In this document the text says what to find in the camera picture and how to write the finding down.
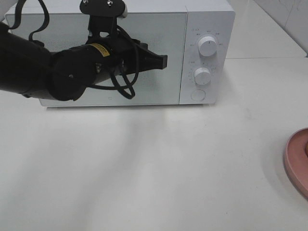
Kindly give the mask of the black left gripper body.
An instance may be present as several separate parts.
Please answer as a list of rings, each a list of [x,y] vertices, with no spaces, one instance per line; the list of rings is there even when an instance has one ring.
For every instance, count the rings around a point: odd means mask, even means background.
[[[125,31],[117,31],[115,38],[108,35],[88,39],[85,49],[90,57],[90,64],[84,73],[84,83],[98,84],[111,79],[114,84],[118,84],[116,76],[120,75],[126,84],[134,84],[140,73],[140,43]]]

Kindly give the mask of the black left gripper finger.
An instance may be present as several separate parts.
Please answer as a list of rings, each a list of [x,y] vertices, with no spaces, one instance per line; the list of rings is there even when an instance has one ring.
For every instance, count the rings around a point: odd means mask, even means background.
[[[158,55],[148,49],[148,44],[140,43],[139,52],[139,71],[163,70],[167,67],[167,55]]]
[[[117,37],[117,19],[127,17],[128,10],[122,0],[83,0],[80,11],[89,15],[88,39],[99,38],[100,33],[107,33],[112,38]]]

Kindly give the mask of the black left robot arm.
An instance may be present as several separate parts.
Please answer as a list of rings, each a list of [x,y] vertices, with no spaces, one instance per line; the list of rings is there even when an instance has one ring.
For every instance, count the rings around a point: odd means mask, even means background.
[[[89,35],[84,45],[50,52],[41,41],[12,34],[21,24],[25,2],[15,7],[14,24],[0,25],[0,88],[26,98],[76,101],[87,88],[115,90],[127,99],[140,72],[164,69],[167,55],[158,55],[146,43],[132,39],[118,25],[127,16],[121,0],[83,0]]]

